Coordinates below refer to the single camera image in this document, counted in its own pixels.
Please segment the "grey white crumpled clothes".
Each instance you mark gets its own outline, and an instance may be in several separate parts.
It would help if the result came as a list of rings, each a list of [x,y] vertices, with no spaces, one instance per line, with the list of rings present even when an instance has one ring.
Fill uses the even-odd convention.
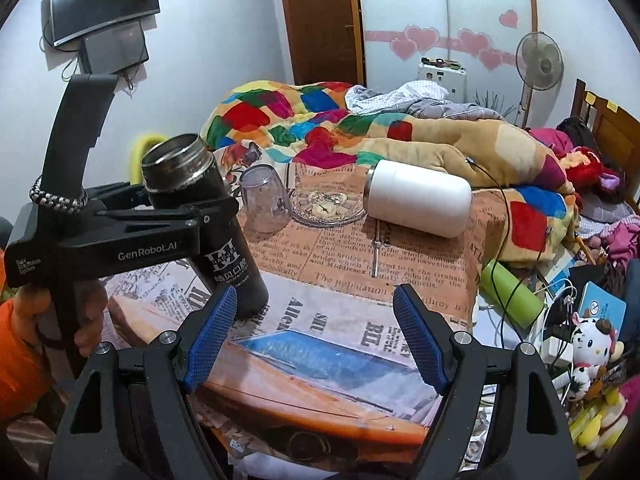
[[[421,119],[483,120],[503,117],[476,103],[448,100],[449,91],[435,81],[414,80],[386,93],[355,84],[345,94],[345,104],[352,114],[406,113]]]

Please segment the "white oil heater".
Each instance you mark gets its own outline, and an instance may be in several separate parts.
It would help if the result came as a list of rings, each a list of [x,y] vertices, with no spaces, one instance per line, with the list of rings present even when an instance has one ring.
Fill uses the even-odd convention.
[[[418,78],[437,82],[448,91],[449,101],[466,101],[466,69],[459,62],[422,56]]]

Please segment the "glass ashtray dish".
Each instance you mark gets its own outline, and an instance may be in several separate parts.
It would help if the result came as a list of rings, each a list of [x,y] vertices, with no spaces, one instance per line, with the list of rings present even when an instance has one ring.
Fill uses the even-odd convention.
[[[298,184],[288,197],[293,219],[311,228],[346,226],[366,215],[362,191],[350,181]]]

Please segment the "wooden bed headboard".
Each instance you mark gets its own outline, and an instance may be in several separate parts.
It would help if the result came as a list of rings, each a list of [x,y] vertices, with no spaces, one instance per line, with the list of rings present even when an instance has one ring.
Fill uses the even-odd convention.
[[[582,119],[599,151],[625,177],[626,199],[639,203],[639,121],[613,101],[597,96],[585,81],[576,80],[570,114]]]

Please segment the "small black wall monitor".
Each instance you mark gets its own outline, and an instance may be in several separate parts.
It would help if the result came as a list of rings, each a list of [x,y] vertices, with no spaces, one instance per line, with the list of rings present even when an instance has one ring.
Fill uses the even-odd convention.
[[[149,59],[139,21],[122,23],[81,39],[79,58],[84,74],[118,74]]]

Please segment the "blue white box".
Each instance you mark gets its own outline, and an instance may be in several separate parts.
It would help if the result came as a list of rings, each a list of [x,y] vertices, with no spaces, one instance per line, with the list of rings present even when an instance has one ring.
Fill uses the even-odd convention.
[[[578,318],[581,320],[583,318],[606,318],[613,327],[615,337],[620,338],[625,313],[626,302],[624,300],[606,292],[596,283],[588,282],[585,284],[576,310]]]

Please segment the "black thermos bottle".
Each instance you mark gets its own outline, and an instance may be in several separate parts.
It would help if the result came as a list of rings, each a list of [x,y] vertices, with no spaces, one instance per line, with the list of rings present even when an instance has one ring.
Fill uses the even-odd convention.
[[[205,205],[200,253],[190,259],[195,273],[209,289],[232,285],[238,297],[236,316],[246,320],[268,304],[268,289],[260,275],[234,212],[222,206],[238,201],[230,195],[215,156],[196,133],[174,136],[151,148],[141,161],[146,192],[156,209]]]

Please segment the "colourful patchwork blanket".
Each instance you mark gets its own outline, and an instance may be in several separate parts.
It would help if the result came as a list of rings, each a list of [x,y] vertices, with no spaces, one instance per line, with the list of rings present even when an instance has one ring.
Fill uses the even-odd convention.
[[[404,112],[358,115],[346,82],[289,86],[255,80],[236,87],[207,118],[201,136],[229,171],[256,144],[276,162],[322,169],[381,159],[453,174],[494,190],[509,216],[502,260],[550,261],[573,237],[576,194],[559,159],[502,119],[417,118]]]

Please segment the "cow plush toy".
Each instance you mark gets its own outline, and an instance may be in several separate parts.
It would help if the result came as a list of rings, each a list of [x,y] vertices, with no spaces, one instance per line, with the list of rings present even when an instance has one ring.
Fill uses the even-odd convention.
[[[602,370],[622,356],[624,344],[607,318],[582,318],[574,312],[572,322],[573,370],[567,400],[577,402],[585,400],[593,383],[603,375]]]

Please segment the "white cylindrical mug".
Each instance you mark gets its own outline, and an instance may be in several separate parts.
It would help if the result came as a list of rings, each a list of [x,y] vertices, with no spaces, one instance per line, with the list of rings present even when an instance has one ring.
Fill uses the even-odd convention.
[[[385,159],[368,170],[363,189],[369,217],[443,238],[465,230],[471,205],[467,180]]]

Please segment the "clear plastic cup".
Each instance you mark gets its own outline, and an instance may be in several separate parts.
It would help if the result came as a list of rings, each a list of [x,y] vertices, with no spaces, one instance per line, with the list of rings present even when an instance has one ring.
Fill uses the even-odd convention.
[[[291,220],[288,190],[273,166],[250,166],[240,177],[246,223],[258,233],[273,234]]]

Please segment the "standing electric fan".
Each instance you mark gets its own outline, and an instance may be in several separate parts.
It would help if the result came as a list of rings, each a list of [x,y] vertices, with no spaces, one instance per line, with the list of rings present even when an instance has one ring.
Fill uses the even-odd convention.
[[[535,91],[548,91],[561,80],[564,60],[559,45],[545,32],[529,32],[518,43],[515,66],[523,89],[516,120],[527,127]]]

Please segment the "red plush toy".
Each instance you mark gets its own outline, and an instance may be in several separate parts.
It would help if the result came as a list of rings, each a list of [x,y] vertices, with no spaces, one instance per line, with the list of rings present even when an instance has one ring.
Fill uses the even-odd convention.
[[[560,159],[560,165],[577,192],[600,188],[604,192],[613,193],[622,184],[618,173],[606,168],[597,152],[585,146],[578,146],[567,152]]]

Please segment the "green cylindrical bottle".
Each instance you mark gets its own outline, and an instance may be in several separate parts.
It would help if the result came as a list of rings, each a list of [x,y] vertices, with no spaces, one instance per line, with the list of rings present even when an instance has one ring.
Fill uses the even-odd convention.
[[[510,271],[490,260],[480,272],[480,289],[522,330],[532,326],[544,304]]]

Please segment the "frosted sliding wardrobe with hearts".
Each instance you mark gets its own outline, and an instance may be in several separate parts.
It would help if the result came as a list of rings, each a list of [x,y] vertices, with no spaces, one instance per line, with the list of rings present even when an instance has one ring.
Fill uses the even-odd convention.
[[[530,0],[360,0],[366,84],[381,92],[418,76],[422,58],[458,62],[468,101],[521,97],[515,53],[532,29]]]

